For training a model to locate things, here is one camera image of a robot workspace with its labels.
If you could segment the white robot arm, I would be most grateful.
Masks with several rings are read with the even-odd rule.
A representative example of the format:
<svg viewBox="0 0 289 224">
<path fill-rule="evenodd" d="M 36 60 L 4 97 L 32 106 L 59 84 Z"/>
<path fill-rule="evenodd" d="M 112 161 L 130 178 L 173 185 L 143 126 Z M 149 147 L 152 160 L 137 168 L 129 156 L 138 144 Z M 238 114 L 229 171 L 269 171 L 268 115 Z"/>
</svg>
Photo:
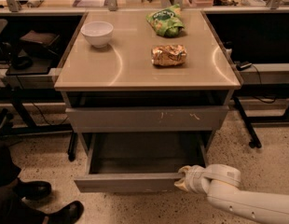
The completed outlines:
<svg viewBox="0 0 289 224">
<path fill-rule="evenodd" d="M 224 164 L 184 166 L 174 182 L 181 190 L 205 194 L 209 204 L 261 224 L 289 224 L 289 195 L 240 190 L 241 172 Z"/>
</svg>

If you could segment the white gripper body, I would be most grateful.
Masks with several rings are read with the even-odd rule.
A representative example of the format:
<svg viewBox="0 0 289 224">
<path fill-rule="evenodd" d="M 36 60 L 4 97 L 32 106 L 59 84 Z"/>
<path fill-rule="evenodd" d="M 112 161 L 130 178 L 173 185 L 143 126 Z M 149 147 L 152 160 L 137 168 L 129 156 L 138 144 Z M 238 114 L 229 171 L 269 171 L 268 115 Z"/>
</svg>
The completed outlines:
<svg viewBox="0 0 289 224">
<path fill-rule="evenodd" d="M 186 191 L 199 194 L 206 194 L 209 190 L 210 181 L 205 176 L 205 168 L 194 165 L 191 169 L 183 173 Z"/>
</svg>

